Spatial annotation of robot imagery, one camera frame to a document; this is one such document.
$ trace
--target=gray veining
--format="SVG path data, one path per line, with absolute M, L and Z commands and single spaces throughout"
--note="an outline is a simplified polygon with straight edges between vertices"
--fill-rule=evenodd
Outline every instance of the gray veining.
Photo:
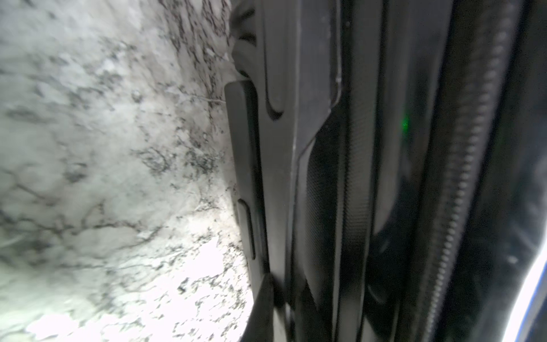
M 0 341 L 237 341 L 227 0 L 0 2 Z

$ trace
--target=textured mesh surface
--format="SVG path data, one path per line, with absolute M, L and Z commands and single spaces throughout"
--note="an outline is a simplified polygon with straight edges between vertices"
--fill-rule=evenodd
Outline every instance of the textured mesh surface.
M 382 1 L 356 1 L 351 15 L 350 110 L 340 256 L 338 341 L 358 339 L 363 312 L 364 261 L 371 226 Z
M 331 117 L 316 137 L 307 173 L 302 264 L 319 314 L 330 326 L 333 307 L 339 122 Z

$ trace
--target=black device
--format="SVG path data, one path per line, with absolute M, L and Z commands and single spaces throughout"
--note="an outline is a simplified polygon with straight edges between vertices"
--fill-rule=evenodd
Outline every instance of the black device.
M 242 341 L 547 340 L 547 2 L 243 0 Z

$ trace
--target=green light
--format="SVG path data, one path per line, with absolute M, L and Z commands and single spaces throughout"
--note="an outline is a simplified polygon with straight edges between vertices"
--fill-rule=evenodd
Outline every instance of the green light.
M 405 115 L 405 117 L 403 118 L 403 135 L 406 135 L 409 131 L 409 116 L 408 115 Z

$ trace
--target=white marble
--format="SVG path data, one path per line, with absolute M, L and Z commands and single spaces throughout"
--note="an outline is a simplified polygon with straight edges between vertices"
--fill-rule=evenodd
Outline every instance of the white marble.
M 0 1 L 0 341 L 237 341 L 227 0 Z

